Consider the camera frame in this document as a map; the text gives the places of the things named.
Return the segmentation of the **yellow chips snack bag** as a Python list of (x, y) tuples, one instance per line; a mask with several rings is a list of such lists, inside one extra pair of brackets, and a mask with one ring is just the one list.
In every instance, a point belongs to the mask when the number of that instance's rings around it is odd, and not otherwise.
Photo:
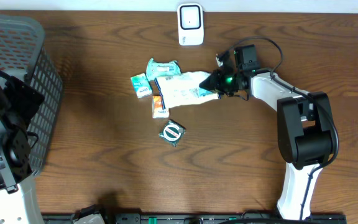
[(155, 78), (163, 107), (170, 109), (177, 106), (200, 105), (220, 99), (217, 93), (199, 87), (209, 76), (208, 72), (197, 71)]

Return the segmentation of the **teal wrapper packet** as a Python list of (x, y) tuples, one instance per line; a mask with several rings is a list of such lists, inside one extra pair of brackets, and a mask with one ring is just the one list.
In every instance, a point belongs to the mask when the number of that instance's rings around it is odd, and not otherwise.
[(167, 63), (158, 63), (151, 58), (147, 64), (145, 74), (148, 81), (152, 81), (160, 76), (179, 75), (181, 74), (181, 69), (176, 60)]

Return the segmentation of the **orange tissue pack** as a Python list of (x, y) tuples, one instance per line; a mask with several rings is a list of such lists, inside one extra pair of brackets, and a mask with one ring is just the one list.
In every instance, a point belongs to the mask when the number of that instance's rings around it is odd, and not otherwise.
[(165, 119), (170, 115), (169, 109), (163, 108), (162, 97), (154, 95), (152, 97), (152, 117), (153, 119)]

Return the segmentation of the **dark green round-logo packet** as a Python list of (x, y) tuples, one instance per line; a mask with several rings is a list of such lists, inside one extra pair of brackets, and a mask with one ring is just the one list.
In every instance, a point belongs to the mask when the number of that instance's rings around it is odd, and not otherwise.
[(186, 129), (182, 125), (169, 119), (158, 136), (173, 147), (176, 147), (185, 133)]

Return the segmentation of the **teal tissue pack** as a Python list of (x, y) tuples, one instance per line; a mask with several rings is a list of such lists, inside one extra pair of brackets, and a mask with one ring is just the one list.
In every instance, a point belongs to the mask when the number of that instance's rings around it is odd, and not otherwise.
[(143, 98), (152, 94), (152, 88), (145, 73), (131, 77), (131, 83), (138, 98)]

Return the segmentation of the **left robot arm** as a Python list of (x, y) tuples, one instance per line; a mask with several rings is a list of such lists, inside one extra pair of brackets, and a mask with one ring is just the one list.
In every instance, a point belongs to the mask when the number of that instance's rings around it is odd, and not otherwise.
[(0, 223), (43, 223), (30, 164), (28, 130), (44, 96), (0, 70)]

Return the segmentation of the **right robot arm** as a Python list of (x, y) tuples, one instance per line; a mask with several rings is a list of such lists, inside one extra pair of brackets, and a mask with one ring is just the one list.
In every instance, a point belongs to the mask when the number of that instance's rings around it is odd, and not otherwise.
[(217, 55), (218, 69), (200, 88), (230, 97), (245, 91), (277, 113), (278, 148), (286, 162), (281, 218), (309, 220), (316, 179), (337, 156), (338, 134), (327, 94), (309, 93), (283, 81), (271, 68), (261, 68), (254, 45)]

